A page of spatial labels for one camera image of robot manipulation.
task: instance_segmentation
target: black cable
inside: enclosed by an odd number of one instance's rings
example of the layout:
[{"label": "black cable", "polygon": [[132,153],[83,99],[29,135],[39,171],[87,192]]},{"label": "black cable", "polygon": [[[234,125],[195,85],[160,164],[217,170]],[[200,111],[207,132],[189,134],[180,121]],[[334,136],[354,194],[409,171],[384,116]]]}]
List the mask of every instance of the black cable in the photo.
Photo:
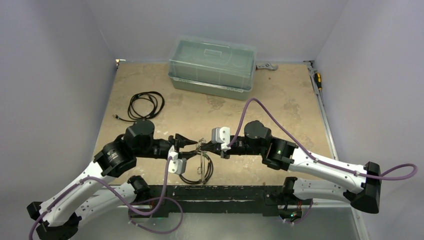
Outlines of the black cable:
[{"label": "black cable", "polygon": [[[159,96],[162,99],[162,102],[160,104],[159,109],[158,109],[158,106],[159,106],[158,99],[156,98],[155,95],[156,96]],[[139,100],[139,99],[147,100],[147,101],[149,101],[149,102],[151,102],[153,104],[153,109],[151,110],[151,112],[149,112],[145,116],[140,115],[134,109],[134,103],[137,100]],[[140,92],[140,93],[137,93],[137,94],[133,95],[131,97],[131,100],[129,101],[129,106],[128,106],[127,114],[128,114],[128,117],[131,120],[123,119],[123,118],[121,118],[118,115],[114,115],[113,117],[115,117],[118,120],[124,121],[124,122],[134,123],[134,122],[136,122],[137,120],[140,120],[140,119],[152,119],[152,118],[156,117],[162,111],[162,109],[164,108],[164,106],[165,106],[165,99],[162,96],[162,94],[160,94],[159,92],[157,92],[157,91]]]},{"label": "black cable", "polygon": [[188,180],[187,178],[185,178],[182,174],[179,175],[179,178],[186,184],[189,185],[197,185],[197,184],[206,184],[209,179],[211,179],[212,174],[214,173],[214,164],[212,163],[212,159],[206,154],[204,153],[203,156],[208,160],[207,163],[207,169],[206,169],[206,174],[204,176],[204,182],[202,182],[201,179],[199,179],[198,181],[193,181],[193,180]]}]

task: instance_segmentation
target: plastic storage box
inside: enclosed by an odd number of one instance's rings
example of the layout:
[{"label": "plastic storage box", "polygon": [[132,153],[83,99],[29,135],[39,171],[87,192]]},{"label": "plastic storage box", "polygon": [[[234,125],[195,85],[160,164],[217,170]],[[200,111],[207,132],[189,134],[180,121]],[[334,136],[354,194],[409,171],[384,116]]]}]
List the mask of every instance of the plastic storage box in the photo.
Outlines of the plastic storage box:
[{"label": "plastic storage box", "polygon": [[256,48],[182,36],[169,55],[169,77],[176,89],[246,100],[253,87]]}]

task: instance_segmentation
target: plywood board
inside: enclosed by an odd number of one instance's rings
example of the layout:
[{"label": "plywood board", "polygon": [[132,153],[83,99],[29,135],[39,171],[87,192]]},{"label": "plywood board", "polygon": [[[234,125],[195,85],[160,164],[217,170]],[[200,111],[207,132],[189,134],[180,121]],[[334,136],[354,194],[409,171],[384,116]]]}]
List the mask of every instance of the plywood board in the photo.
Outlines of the plywood board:
[{"label": "plywood board", "polygon": [[[244,101],[175,89],[168,77],[167,64],[122,63],[116,73],[94,154],[131,125],[112,116],[126,117],[131,97],[148,91],[157,91],[165,98],[163,111],[152,119],[155,139],[167,139],[169,135],[178,133],[191,140],[205,138],[209,141],[211,130],[216,127],[230,127],[231,134],[234,134],[245,105]],[[310,151],[331,157],[320,109],[304,64],[280,64],[276,71],[257,70],[250,96],[259,99],[280,124]],[[148,113],[152,105],[139,100],[136,109],[140,113]],[[250,104],[244,123],[253,120],[259,120],[270,128],[273,136],[290,140],[255,102]],[[260,156],[232,156],[230,159],[221,159],[214,154],[209,156],[214,164],[214,173],[208,185],[282,185],[285,177],[289,176],[314,179],[304,173],[267,168],[261,163]],[[141,175],[150,185],[163,184],[165,164],[163,159],[139,158],[137,166],[113,184],[122,184],[133,175]],[[200,157],[191,158],[184,176],[198,180],[199,166]],[[174,174],[169,175],[168,183],[185,184]]]}]

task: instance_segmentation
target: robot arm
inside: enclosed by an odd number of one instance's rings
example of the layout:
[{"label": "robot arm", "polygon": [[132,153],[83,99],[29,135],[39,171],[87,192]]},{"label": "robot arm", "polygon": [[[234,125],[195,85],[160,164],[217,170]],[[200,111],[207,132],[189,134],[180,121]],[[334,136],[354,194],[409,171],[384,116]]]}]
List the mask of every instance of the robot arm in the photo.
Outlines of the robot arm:
[{"label": "robot arm", "polygon": [[[91,198],[103,185],[94,180],[83,181],[86,177],[95,177],[110,183],[135,167],[137,157],[171,158],[169,172],[184,173],[185,158],[196,153],[179,152],[179,148],[197,142],[179,134],[168,140],[153,139],[154,131],[155,126],[151,121],[137,121],[126,129],[125,134],[106,144],[88,167],[58,194],[44,202],[32,202],[27,211],[32,219],[39,220],[40,225],[36,231],[40,239],[69,239],[77,232],[80,224],[83,225],[122,204],[111,192]],[[140,176],[133,176],[116,190],[128,202],[133,202],[148,192],[149,186]]]},{"label": "robot arm", "polygon": [[359,175],[380,176],[378,164],[351,164],[311,153],[320,162],[350,169],[355,174],[327,166],[308,157],[295,143],[273,137],[271,130],[257,120],[246,124],[244,136],[238,136],[228,146],[234,137],[230,136],[228,127],[214,128],[212,140],[200,149],[225,159],[231,155],[261,155],[262,163],[271,169],[301,172],[324,179],[308,181],[288,177],[286,181],[289,179],[290,184],[284,184],[283,190],[285,198],[341,200],[366,213],[379,212],[381,181]]}]

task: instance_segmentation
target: translucent plastic lid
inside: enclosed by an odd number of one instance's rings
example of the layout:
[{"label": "translucent plastic lid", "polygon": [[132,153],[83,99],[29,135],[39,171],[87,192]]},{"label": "translucent plastic lid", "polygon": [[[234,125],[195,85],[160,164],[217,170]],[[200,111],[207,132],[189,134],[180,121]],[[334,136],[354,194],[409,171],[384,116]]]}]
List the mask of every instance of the translucent plastic lid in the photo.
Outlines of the translucent plastic lid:
[{"label": "translucent plastic lid", "polygon": [[169,76],[250,90],[255,58],[253,46],[182,36],[169,55]]}]

